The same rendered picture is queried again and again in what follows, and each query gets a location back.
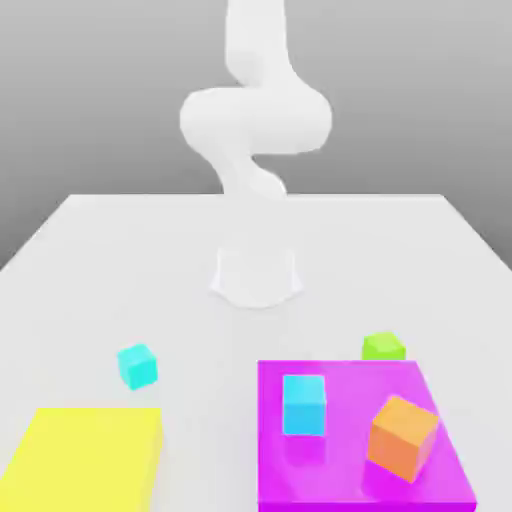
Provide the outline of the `small green cube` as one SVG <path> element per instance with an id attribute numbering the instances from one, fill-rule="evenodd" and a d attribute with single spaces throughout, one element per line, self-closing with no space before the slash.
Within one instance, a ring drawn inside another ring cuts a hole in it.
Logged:
<path id="1" fill-rule="evenodd" d="M 393 332 L 373 333 L 364 337 L 362 359 L 405 360 L 406 347 Z"/>

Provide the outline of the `small blue cube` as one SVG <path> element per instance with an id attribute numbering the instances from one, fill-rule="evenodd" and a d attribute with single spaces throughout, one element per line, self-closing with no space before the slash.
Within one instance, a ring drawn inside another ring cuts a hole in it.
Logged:
<path id="1" fill-rule="evenodd" d="M 326 388 L 322 375 L 284 375 L 282 432 L 287 436 L 325 435 Z"/>

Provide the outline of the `small cyan cube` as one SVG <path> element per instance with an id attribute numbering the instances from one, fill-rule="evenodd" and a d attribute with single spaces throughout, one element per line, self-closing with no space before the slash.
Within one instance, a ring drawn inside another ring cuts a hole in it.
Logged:
<path id="1" fill-rule="evenodd" d="M 132 391 L 153 384 L 158 379 L 157 359 L 145 344 L 136 344 L 117 354 L 121 379 Z"/>

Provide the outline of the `small orange cube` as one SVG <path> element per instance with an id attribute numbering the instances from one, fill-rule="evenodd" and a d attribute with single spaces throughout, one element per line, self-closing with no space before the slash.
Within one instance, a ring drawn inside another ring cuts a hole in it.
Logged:
<path id="1" fill-rule="evenodd" d="M 390 396 L 372 420 L 367 459 L 413 483 L 431 454 L 438 426 L 438 415 Z"/>

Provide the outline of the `large magenta box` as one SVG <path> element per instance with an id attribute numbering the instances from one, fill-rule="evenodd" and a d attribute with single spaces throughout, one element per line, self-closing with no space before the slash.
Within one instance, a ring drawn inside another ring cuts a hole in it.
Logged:
<path id="1" fill-rule="evenodd" d="M 299 374 L 325 378 L 322 437 L 282 433 L 282 381 Z M 258 512 L 474 512 L 445 427 L 413 483 L 367 460 L 371 422 L 392 395 L 437 410 L 414 361 L 259 361 Z"/>

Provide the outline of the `large yellow box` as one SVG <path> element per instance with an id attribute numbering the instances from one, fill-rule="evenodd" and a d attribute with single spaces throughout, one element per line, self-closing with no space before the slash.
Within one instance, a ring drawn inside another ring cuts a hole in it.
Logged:
<path id="1" fill-rule="evenodd" d="M 0 512 L 150 512 L 159 408 L 39 408 L 0 478 Z"/>

